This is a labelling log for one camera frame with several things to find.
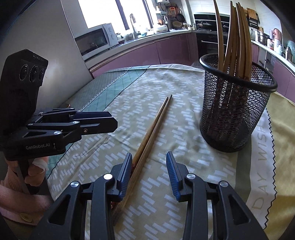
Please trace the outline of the pink sleeve left forearm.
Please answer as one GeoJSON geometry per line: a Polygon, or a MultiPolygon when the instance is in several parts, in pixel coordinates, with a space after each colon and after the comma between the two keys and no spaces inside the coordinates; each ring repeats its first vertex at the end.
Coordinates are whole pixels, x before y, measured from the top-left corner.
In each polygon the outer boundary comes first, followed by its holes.
{"type": "Polygon", "coordinates": [[[9,220],[37,225],[52,203],[51,196],[23,193],[18,177],[11,169],[1,180],[1,214],[9,220]]]}

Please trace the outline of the left hand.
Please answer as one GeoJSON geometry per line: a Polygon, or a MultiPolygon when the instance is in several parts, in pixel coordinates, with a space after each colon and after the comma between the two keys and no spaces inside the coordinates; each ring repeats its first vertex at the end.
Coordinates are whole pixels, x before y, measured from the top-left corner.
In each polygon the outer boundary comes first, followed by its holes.
{"type": "MultiPolygon", "coordinates": [[[[49,157],[40,157],[33,160],[28,169],[28,175],[25,177],[25,183],[31,186],[40,186],[44,180],[46,171],[48,170],[48,159],[49,157]]],[[[20,190],[20,180],[16,176],[16,167],[18,166],[17,161],[8,161],[8,172],[1,185],[6,188],[14,189],[16,191],[20,190]]]]}

